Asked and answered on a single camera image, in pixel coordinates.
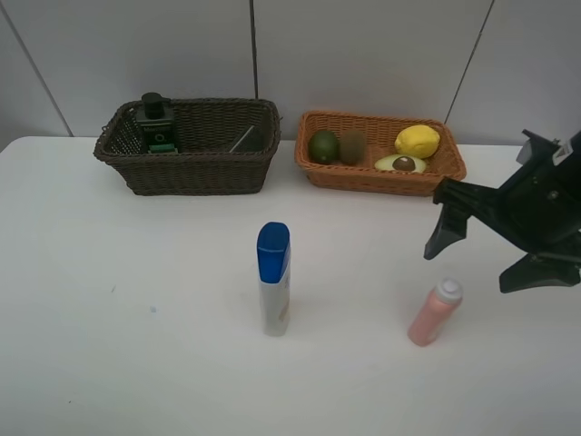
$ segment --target tile grout line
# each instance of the tile grout line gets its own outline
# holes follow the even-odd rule
[[[61,108],[58,107],[58,104],[56,103],[56,100],[54,99],[53,93],[51,93],[51,90],[48,88],[48,85],[46,84],[46,81],[43,78],[43,75],[40,73],[40,70],[36,66],[36,63],[34,62],[33,57],[30,55],[30,52],[28,51],[28,48],[26,47],[24,40],[22,39],[22,37],[18,33],[18,30],[16,29],[16,26],[15,26],[14,22],[12,21],[12,18],[10,18],[8,11],[6,10],[4,4],[2,3],[2,0],[0,0],[0,15],[2,15],[4,17],[4,19],[6,20],[6,22],[8,23],[8,26],[10,27],[12,34],[16,38],[16,42],[18,43],[18,45],[20,45],[20,48],[25,53],[25,56],[26,56],[26,59],[28,60],[28,63],[33,68],[33,71],[34,71],[34,74],[36,75],[36,78],[40,81],[41,86],[44,88],[44,91],[48,95],[48,99],[50,100],[51,104],[53,105],[53,108],[55,109],[56,113],[58,114],[59,118],[61,119],[61,122],[63,123],[64,128],[66,129],[66,132],[69,134],[69,136],[74,136],[73,131],[71,130],[71,128],[69,127],[69,124],[66,122],[66,119],[64,118],[64,115],[63,115],[63,112],[61,111]]]
[[[258,98],[258,56],[256,51],[256,26],[254,25],[254,0],[249,0],[251,14],[252,73],[254,74],[254,98]]]
[[[484,17],[484,22],[482,23],[482,26],[480,27],[480,32],[478,32],[478,37],[476,38],[476,42],[474,43],[474,47],[472,48],[472,53],[470,53],[470,57],[468,58],[468,62],[466,63],[466,67],[464,68],[464,73],[462,73],[462,77],[460,77],[460,82],[458,83],[458,88],[456,88],[456,92],[454,93],[454,97],[452,98],[452,104],[450,105],[450,108],[448,109],[448,113],[446,114],[446,119],[444,120],[444,124],[446,124],[448,122],[450,114],[452,113],[452,109],[454,108],[454,104],[456,103],[456,99],[458,98],[458,94],[460,93],[460,88],[462,87],[462,84],[464,83],[464,79],[466,78],[466,74],[468,73],[468,69],[470,67],[470,64],[472,63],[472,59],[474,58],[474,54],[476,53],[476,50],[478,48],[478,44],[480,44],[480,38],[482,37],[482,34],[484,33],[484,28],[486,27],[488,18],[490,17],[490,13],[492,12],[492,7],[494,6],[494,3],[496,1],[497,0],[492,0],[492,2],[490,2],[490,6],[488,7],[488,12],[487,12],[486,16]]]

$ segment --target wicker basket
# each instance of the wicker basket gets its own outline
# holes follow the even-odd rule
[[[376,170],[376,161],[397,152],[395,141],[399,132],[415,124],[433,127],[441,138],[438,151],[425,160],[428,164],[426,172]],[[356,166],[347,166],[342,163],[320,165],[310,161],[309,139],[316,132],[331,130],[340,137],[342,133],[352,129],[365,133],[367,137],[368,148],[363,162]],[[414,118],[307,112],[300,119],[295,160],[314,185],[349,191],[429,196],[445,176],[456,180],[466,177],[466,166],[449,129],[438,121]]]
[[[276,106],[265,100],[172,100],[179,154],[145,154],[135,113],[124,104],[103,129],[94,156],[111,165],[138,195],[257,193],[281,139]],[[228,153],[251,125],[264,138],[257,153]]]

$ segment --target white bottle cap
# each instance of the white bottle cap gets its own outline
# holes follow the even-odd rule
[[[449,277],[441,280],[436,285],[436,296],[442,302],[447,302],[448,304],[459,302],[463,294],[462,285]]]

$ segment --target deodorant stick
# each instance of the deodorant stick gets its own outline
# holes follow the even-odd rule
[[[462,285],[446,278],[430,291],[424,306],[408,330],[408,337],[416,345],[430,345],[441,332],[444,324],[462,303]]]
[[[256,244],[261,288],[262,330],[282,336],[289,325],[291,233],[283,223],[262,227]]]

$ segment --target white tabletop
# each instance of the white tabletop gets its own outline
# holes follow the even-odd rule
[[[581,290],[503,295],[522,253],[470,220],[422,257],[428,198],[316,188],[282,143],[262,192],[139,197],[94,139],[0,154],[2,435],[578,435]],[[462,146],[500,185],[518,149]],[[289,225],[290,326],[261,333],[256,236]],[[431,286],[466,297],[420,349]]]

